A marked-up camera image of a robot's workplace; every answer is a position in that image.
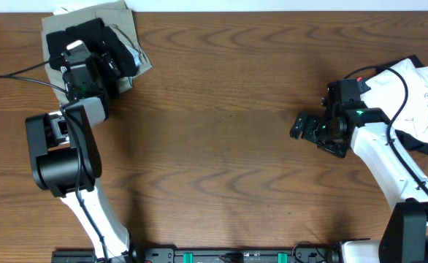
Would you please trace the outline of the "black t-shirt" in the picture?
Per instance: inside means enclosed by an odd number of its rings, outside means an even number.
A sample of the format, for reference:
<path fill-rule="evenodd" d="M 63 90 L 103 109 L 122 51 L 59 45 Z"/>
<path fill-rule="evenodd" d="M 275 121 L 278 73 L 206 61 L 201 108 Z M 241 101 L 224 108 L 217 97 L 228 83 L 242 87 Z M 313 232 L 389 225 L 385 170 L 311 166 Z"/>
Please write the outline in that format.
<path fill-rule="evenodd" d="M 45 67 L 53 85 L 64 87 L 61 68 L 65 66 L 65 61 L 58 57 L 65 51 L 67 45 L 81 40 L 90 52 L 100 56 L 109 54 L 120 70 L 117 77 L 111 77 L 105 82 L 110 97 L 114 98 L 132 88 L 133 78 L 136 77 L 141 65 L 139 52 L 134 44 L 127 45 L 122 42 L 118 38 L 116 28 L 106 26 L 102 19 L 96 18 L 62 31 L 44 34 L 44 38 L 47 45 L 45 51 L 50 58 L 55 59 Z"/>

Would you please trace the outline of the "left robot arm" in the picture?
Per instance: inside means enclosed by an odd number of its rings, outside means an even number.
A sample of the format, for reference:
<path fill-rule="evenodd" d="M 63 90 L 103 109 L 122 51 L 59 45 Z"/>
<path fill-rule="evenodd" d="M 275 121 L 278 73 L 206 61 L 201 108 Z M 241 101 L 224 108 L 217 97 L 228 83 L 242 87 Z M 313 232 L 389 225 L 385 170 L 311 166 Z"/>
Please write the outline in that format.
<path fill-rule="evenodd" d="M 92 132 L 109 117 L 108 92 L 121 72 L 109 53 L 64 51 L 61 57 L 66 101 L 56 112 L 26 119 L 33 179 L 75 214 L 93 244 L 89 261 L 136 262 L 129 231 L 103 191 Z"/>

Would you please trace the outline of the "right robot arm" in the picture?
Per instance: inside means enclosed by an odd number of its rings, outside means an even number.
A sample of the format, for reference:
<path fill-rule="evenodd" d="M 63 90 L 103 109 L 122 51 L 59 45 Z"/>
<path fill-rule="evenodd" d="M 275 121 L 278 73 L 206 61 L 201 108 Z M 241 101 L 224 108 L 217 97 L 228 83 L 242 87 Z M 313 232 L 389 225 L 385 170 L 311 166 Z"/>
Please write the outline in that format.
<path fill-rule="evenodd" d="M 372 173 L 391 209 L 379 241 L 342 241 L 328 262 L 428 262 L 428 177 L 381 110 L 346 110 L 333 118 L 302 112 L 290 136 L 338 158 L 352 150 Z"/>

